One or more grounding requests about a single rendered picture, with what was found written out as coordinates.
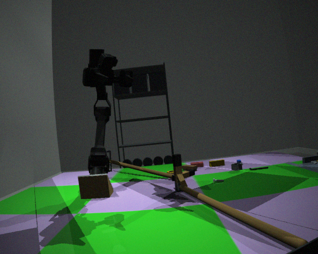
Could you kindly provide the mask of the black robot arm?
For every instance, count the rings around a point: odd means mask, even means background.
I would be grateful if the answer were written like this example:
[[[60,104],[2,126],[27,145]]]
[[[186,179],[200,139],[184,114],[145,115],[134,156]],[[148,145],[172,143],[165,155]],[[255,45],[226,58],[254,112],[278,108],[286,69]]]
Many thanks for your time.
[[[116,57],[104,53],[104,49],[89,49],[89,54],[90,59],[88,68],[97,68],[99,72],[101,72],[101,69],[112,70],[112,67],[116,66],[118,62]],[[97,124],[95,146],[91,148],[91,154],[88,159],[88,169],[90,175],[107,174],[109,171],[110,159],[107,156],[104,141],[105,124],[109,121],[109,116],[111,116],[111,104],[108,100],[108,93],[106,92],[105,86],[99,85],[91,87],[96,87],[97,92],[97,101],[94,104],[94,115]],[[96,107],[98,100],[106,100],[109,107]]]

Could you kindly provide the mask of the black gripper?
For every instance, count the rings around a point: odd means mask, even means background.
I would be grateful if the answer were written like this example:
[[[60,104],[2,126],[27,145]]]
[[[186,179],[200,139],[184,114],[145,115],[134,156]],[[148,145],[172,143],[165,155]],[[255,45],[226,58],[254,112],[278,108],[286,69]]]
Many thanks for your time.
[[[83,70],[83,85],[91,86],[112,86],[113,83],[118,83],[120,87],[131,87],[133,82],[133,72],[131,70],[122,70],[120,77],[115,77],[113,70],[97,68],[84,68]],[[116,79],[116,80],[115,80]]]

